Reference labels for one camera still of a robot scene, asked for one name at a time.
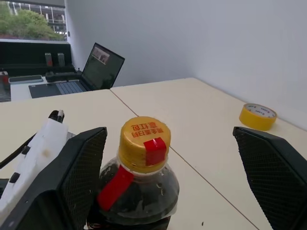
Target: laptop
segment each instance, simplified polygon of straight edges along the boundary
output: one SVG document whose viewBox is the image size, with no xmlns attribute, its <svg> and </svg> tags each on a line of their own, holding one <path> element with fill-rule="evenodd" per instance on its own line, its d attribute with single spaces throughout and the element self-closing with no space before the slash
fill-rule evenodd
<svg viewBox="0 0 307 230">
<path fill-rule="evenodd" d="M 120 55 L 94 44 L 84 70 L 75 80 L 51 84 L 30 85 L 32 98 L 110 89 L 124 64 Z"/>
</svg>

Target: roll of tape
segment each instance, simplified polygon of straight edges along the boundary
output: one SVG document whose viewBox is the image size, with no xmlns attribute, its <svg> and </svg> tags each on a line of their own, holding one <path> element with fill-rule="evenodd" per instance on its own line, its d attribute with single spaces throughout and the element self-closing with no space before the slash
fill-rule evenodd
<svg viewBox="0 0 307 230">
<path fill-rule="evenodd" d="M 277 113 L 260 104 L 245 104 L 240 114 L 240 121 L 253 129 L 267 131 L 276 121 Z"/>
</svg>

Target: laptop keyboard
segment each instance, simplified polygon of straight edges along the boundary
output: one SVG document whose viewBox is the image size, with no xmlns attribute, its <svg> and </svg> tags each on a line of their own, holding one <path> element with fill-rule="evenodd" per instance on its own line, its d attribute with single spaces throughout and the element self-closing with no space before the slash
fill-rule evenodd
<svg viewBox="0 0 307 230">
<path fill-rule="evenodd" d="M 79 87 L 79 85 L 75 81 L 56 83 L 56 86 L 62 95 L 83 92 L 83 90 Z"/>
</svg>

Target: laptop screen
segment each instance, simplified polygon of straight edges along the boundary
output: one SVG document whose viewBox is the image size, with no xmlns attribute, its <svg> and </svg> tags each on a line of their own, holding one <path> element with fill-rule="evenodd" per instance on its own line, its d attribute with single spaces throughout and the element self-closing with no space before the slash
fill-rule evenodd
<svg viewBox="0 0 307 230">
<path fill-rule="evenodd" d="M 82 76 L 94 89 L 110 89 L 124 61 L 123 57 L 96 43 Z"/>
</svg>

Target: yellow bottle cap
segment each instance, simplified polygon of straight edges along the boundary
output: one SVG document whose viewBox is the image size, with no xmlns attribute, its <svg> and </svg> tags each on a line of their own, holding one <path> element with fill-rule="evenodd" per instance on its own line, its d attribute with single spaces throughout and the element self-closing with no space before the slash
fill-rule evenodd
<svg viewBox="0 0 307 230">
<path fill-rule="evenodd" d="M 170 141 L 166 124 L 148 116 L 135 117 L 121 129 L 118 157 L 132 171 L 155 172 L 167 161 Z"/>
</svg>

